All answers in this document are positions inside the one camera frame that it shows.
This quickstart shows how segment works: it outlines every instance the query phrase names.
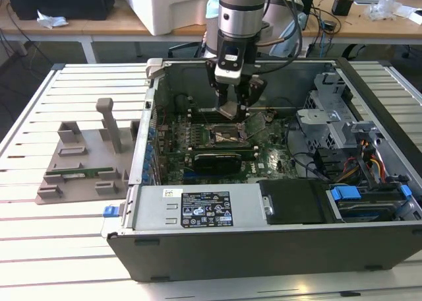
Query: blue latch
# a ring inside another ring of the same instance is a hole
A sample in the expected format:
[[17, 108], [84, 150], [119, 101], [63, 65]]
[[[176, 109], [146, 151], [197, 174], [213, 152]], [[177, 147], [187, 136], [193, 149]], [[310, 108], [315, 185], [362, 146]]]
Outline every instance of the blue latch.
[[362, 199], [359, 190], [352, 185], [339, 185], [331, 190], [332, 197], [338, 200], [360, 200]]
[[112, 205], [105, 207], [103, 217], [119, 217], [119, 207], [114, 207]]
[[400, 190], [402, 190], [404, 196], [406, 197], [407, 200], [411, 199], [411, 190], [407, 185], [402, 185], [400, 187]]

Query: yellow wire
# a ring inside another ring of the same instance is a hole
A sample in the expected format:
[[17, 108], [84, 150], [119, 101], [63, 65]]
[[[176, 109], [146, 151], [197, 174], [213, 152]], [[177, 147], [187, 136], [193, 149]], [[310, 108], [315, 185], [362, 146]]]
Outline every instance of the yellow wire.
[[337, 182], [340, 182], [348, 177], [350, 177], [352, 174], [354, 174], [359, 168], [355, 167], [353, 168], [351, 171], [349, 171], [347, 174], [345, 174], [344, 176], [342, 176], [339, 180], [337, 180]]
[[371, 159], [371, 161], [372, 161], [374, 164], [376, 164], [376, 165], [377, 165], [377, 167], [378, 167], [378, 173], [379, 173], [380, 179], [382, 179], [382, 177], [381, 177], [381, 167], [380, 167], [380, 164], [379, 164], [379, 163], [378, 163], [378, 161], [376, 161], [375, 159]]

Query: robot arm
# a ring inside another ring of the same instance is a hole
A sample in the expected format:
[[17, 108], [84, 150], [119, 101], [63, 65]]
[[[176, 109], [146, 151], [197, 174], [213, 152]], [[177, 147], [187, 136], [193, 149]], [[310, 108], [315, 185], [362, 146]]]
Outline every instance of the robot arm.
[[216, 81], [239, 85], [244, 64], [253, 64], [265, 0], [220, 0]]
[[[209, 59], [206, 68], [210, 86], [216, 89], [217, 111], [229, 119], [243, 121], [248, 116], [249, 106], [258, 101], [267, 84], [253, 75], [265, 1], [219, 2], [217, 58]], [[275, 40], [272, 44], [284, 40], [287, 38]], [[236, 102], [227, 99], [230, 85], [234, 86]]]

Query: motherboard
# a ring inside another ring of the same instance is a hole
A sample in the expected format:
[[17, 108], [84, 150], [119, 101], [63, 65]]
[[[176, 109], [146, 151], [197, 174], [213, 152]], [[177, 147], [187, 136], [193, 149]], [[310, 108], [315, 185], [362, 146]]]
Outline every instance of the motherboard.
[[166, 185], [240, 184], [297, 178], [287, 154], [287, 121], [263, 111], [244, 122], [213, 114], [169, 116], [158, 126], [160, 172]]

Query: power supply label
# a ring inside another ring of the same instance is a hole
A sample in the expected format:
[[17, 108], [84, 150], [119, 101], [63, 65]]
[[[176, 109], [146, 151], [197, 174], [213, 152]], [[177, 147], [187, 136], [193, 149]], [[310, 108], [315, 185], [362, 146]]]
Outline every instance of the power supply label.
[[182, 193], [181, 226], [233, 226], [229, 192]]

